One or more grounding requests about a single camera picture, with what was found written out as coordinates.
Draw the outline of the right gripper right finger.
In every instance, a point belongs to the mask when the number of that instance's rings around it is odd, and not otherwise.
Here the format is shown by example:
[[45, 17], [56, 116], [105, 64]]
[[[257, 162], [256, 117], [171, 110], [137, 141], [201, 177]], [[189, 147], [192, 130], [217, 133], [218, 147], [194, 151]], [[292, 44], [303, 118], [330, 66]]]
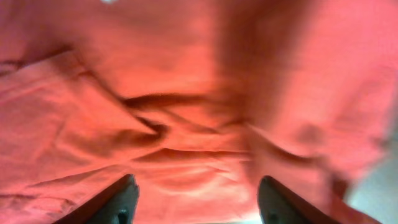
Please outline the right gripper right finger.
[[340, 224], [269, 175], [260, 181], [257, 202], [263, 224]]

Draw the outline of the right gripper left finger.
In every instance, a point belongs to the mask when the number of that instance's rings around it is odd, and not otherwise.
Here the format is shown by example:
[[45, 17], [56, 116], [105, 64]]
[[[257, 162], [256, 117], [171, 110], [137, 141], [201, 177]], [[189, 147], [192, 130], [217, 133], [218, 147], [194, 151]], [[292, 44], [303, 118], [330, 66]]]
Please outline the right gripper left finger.
[[127, 174], [55, 224], [132, 224], [138, 199], [139, 186]]

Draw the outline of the red printed t-shirt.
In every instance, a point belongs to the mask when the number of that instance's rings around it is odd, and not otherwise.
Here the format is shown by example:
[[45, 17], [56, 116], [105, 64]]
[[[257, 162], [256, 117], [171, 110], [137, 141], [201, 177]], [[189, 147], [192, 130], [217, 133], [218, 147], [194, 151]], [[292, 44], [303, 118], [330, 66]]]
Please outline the red printed t-shirt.
[[373, 223], [396, 94], [396, 1], [2, 1], [1, 222], [132, 174], [135, 223], [244, 220], [265, 175]]

